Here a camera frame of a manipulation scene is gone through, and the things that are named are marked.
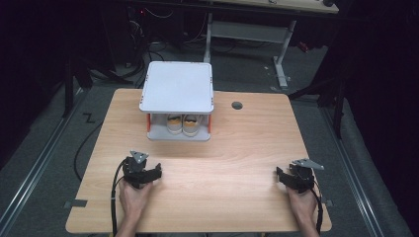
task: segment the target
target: white shelf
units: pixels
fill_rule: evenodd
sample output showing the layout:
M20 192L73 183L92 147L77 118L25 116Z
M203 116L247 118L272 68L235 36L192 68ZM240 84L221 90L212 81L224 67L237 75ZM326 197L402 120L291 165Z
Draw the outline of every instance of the white shelf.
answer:
M149 64L139 109L150 114L150 140L207 141L213 111L212 68L209 63L153 61ZM204 115L197 135L173 135L167 114Z
M184 133L172 134L167 130L165 114L151 115L150 131L147 137L150 140L179 140L179 141L207 141L210 139L209 116L204 116L201 121L200 130L195 136L187 136Z
M213 110L211 65L151 62L139 109L149 114L209 115Z

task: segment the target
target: circular hole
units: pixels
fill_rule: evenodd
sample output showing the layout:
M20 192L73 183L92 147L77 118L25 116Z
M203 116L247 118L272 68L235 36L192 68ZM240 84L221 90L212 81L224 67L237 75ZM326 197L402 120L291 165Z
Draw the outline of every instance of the circular hole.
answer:
M243 104L241 104L240 102L233 102L231 104L231 106L235 109L235 110L241 110L243 108Z

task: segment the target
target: metal rail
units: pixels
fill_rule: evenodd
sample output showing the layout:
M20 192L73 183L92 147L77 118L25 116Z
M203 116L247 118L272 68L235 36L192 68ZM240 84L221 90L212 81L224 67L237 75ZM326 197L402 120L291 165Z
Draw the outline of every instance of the metal rail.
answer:
M46 146L43 148L40 156L26 177L25 181L21 184L6 211L3 213L0 219L0 237L7 236L10 229L12 228L15 220L17 219L22 208L25 206L28 198L30 197L32 191L37 186L38 181L40 180L46 166L52 158L55 146L58 143L59 139L62 136L62 133L67 128L68 123L71 121L75 111L80 106L80 104L86 98L88 91L79 89L76 93L74 100L74 107L72 111L68 114L67 117L62 118L59 122L57 128L53 132L52 136L49 138Z
M352 166L351 159L349 158L348 153L345 150L343 142L336 136L335 130L333 128L333 118L326 108L319 108L320 112L327 123L330 134L334 138L336 147L339 150L340 158L344 166L345 175L348 179L349 186L354 195L355 201L358 204L361 215L366 222L367 228L370 231L371 236L384 237L379 222L377 221L374 209L371 205L369 198L367 197L364 188L361 185L360 180L358 179L357 173L355 172L354 167Z

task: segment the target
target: white lid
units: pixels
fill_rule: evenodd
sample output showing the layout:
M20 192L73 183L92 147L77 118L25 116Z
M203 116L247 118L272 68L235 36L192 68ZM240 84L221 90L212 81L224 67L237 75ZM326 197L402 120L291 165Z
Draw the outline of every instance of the white lid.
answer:
M213 110L209 63L153 61L148 66L139 108L150 114L210 114Z

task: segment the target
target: dark background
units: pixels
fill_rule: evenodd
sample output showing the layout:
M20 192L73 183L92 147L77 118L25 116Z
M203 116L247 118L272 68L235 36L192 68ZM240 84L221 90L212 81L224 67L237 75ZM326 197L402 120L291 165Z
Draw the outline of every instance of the dark background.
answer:
M414 223L419 210L414 195L419 182L418 1L341 0L337 5L341 16L370 22L343 25L338 31L335 24L301 20L292 45L302 41L309 47L329 46L313 84L341 80L340 65L354 62L345 77L345 97L399 211L412 233L419 234ZM41 1L0 2L1 167L62 84L69 48L78 48L78 53L111 70L119 60L118 52L126 49L107 40L112 36L105 31L100 8L83 6L57 9ZM157 37L181 45L182 31L193 35L199 27L186 22L196 18L201 22L202 15L183 11L175 15L177 21L171 25L147 24ZM57 21L57 16L73 22ZM315 93L335 93L335 89L324 87Z

